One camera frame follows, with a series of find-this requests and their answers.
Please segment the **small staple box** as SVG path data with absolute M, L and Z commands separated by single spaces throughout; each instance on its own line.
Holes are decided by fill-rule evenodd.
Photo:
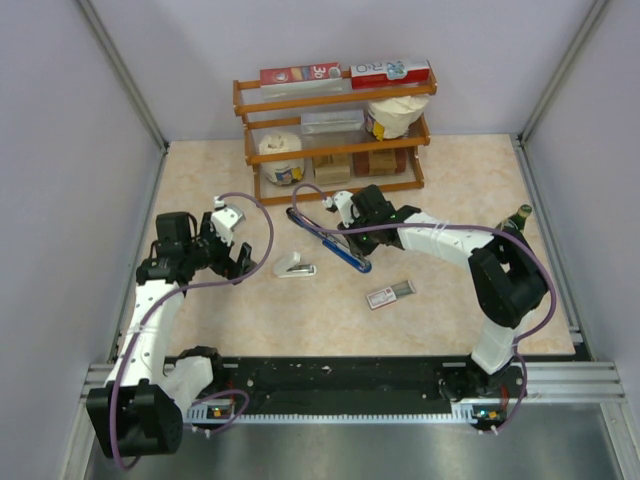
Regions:
M 371 310 L 377 310 L 395 303 L 398 298 L 392 287 L 386 287 L 367 295 L 366 300 Z

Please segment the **blue black stapler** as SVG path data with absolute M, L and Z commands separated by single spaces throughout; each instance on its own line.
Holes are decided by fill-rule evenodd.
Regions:
M 325 248 L 337 255 L 341 260 L 345 261 L 358 272 L 367 274 L 372 270 L 372 264 L 368 259 L 361 255 L 352 253 L 349 246 L 337 236 L 321 232 L 321 226 L 309 217 L 301 213 L 296 213 L 293 207 L 288 207 L 286 209 L 286 215 L 290 221 L 319 238 Z

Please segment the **silver staple strip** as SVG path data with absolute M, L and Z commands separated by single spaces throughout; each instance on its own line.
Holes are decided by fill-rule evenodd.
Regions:
M 416 289 L 410 280 L 405 280 L 391 286 L 396 298 L 402 298 L 416 293 Z

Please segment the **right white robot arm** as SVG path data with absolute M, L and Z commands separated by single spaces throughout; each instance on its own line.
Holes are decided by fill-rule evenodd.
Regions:
M 461 373 L 445 374 L 444 394 L 461 399 L 474 392 L 492 394 L 513 359 L 522 320 L 549 291 L 540 262 L 517 223 L 508 220 L 488 230 L 453 228 L 421 209 L 395 208 L 378 186 L 332 197 L 352 252 L 368 256 L 378 246 L 420 252 L 456 265 L 471 274 L 476 298 L 485 315 L 479 340 Z

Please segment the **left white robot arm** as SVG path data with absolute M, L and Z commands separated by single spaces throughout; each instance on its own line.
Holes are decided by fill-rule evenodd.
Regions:
M 200 393 L 216 396 L 227 374 L 216 366 L 216 349 L 184 351 L 172 371 L 165 358 L 185 288 L 196 272 L 211 270 L 236 280 L 255 264 L 244 243 L 231 257 L 234 229 L 244 213 L 233 205 L 206 212 L 160 214 L 150 255 L 136 270 L 135 307 L 122 352 L 105 384 L 90 390 L 86 409 L 108 458 L 162 455 L 177 451 L 185 417 Z

